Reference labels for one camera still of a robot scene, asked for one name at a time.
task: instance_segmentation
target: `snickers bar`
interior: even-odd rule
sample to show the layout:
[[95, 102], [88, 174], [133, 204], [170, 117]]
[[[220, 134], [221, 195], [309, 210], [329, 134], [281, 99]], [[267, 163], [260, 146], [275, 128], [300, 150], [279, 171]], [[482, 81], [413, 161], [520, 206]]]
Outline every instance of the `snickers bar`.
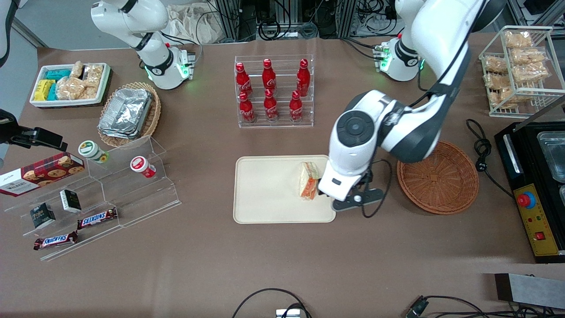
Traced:
[[37, 239], [35, 244], [33, 245], [33, 249], [38, 251], [52, 246], [64, 246], [69, 244], [75, 244], [78, 241], [79, 241], [79, 236], [77, 235], [77, 232], [74, 231], [69, 234], [59, 235], [58, 237]]
[[84, 227], [90, 226], [90, 225], [95, 225], [97, 223], [100, 223], [102, 221], [105, 220], [109, 220], [111, 218], [117, 218], [118, 214], [116, 213], [116, 208], [112, 208], [109, 209], [107, 211], [104, 211], [102, 213], [98, 213], [96, 215], [93, 215], [91, 217], [87, 217], [83, 220], [78, 220], [77, 223], [77, 230], [80, 230]]

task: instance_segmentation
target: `red emergency stop button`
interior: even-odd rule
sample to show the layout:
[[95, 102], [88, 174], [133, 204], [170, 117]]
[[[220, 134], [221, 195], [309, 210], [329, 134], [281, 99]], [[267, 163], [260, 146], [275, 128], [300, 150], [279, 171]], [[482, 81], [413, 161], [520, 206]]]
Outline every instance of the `red emergency stop button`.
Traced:
[[526, 209], [532, 209], [536, 206], [536, 198], [531, 192], [524, 192], [518, 196], [518, 205]]

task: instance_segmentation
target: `red switch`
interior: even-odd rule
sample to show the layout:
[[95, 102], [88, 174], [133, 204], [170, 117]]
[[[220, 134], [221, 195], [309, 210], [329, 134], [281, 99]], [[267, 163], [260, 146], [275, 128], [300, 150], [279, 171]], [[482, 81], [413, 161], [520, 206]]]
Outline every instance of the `red switch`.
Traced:
[[536, 232], [535, 236], [536, 236], [536, 240], [544, 240], [545, 239], [544, 232]]
[[528, 195], [521, 194], [521, 195], [518, 196], [518, 204], [521, 207], [527, 207], [527, 206], [530, 205], [530, 203], [531, 203], [531, 200], [530, 200]]

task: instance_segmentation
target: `white tray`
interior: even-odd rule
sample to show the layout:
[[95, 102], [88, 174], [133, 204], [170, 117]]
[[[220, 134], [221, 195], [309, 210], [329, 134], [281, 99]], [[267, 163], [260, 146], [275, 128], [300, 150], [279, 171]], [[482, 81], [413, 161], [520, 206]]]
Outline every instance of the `white tray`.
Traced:
[[299, 197], [302, 161], [314, 162], [321, 175], [328, 156], [239, 158], [233, 219], [239, 224], [332, 222], [336, 212], [330, 197], [318, 195], [311, 201]]
[[106, 84], [108, 83], [108, 78], [110, 76], [110, 66], [106, 63], [93, 63], [96, 65], [102, 65], [104, 70], [102, 71], [102, 78], [100, 79], [100, 85], [98, 86], [98, 92], [95, 98], [90, 98], [87, 100], [72, 100], [72, 101], [35, 101], [33, 100], [33, 95], [37, 89], [39, 81], [45, 78], [45, 73], [51, 70], [70, 70], [73, 64], [61, 64], [61, 65], [47, 65], [42, 66], [39, 70], [39, 75], [37, 75], [35, 85], [33, 86], [32, 94], [29, 96], [29, 103], [37, 108], [71, 108], [71, 107], [81, 107], [85, 105], [98, 104], [102, 101], [104, 92], [106, 90]]

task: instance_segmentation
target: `white wire rack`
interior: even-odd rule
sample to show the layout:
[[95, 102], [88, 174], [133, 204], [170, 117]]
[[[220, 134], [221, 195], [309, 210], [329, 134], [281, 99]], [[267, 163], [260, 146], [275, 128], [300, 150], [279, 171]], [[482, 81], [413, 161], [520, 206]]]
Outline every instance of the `white wire rack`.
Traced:
[[[489, 116], [528, 118], [544, 107], [548, 106], [559, 97], [565, 95], [565, 81], [563, 80], [563, 74], [561, 73], [561, 69], [559, 68], [557, 55], [555, 54], [553, 42], [550, 37], [551, 30], [553, 30], [552, 27], [521, 27], [507, 25], [497, 33], [497, 35], [490, 41], [490, 43], [488, 43], [481, 54], [479, 54], [479, 60], [481, 60], [481, 65], [483, 67], [483, 75], [486, 75], [488, 73], [485, 69], [486, 57], [493, 56], [505, 59], [512, 88], [512, 94], [510, 94], [506, 99], [500, 101], [500, 103], [496, 105], [489, 103]], [[549, 81], [546, 80], [545, 87], [544, 80], [537, 82], [516, 83], [512, 75], [512, 68], [515, 65], [513, 63], [513, 60], [509, 58], [510, 48], [506, 47], [504, 38], [506, 31], [527, 31], [532, 38], [533, 46], [544, 46], [549, 51], [546, 65], [551, 65], [551, 68], [549, 68], [550, 72], [553, 73], [553, 76], [557, 77], [557, 80], [552, 79], [551, 84], [548, 84]], [[489, 93], [491, 93], [492, 91], [486, 86], [485, 89], [487, 96], [489, 96]], [[504, 104], [514, 96], [528, 97], [528, 99], [530, 100], [519, 102], [518, 106], [515, 108], [505, 109], [503, 107]]]

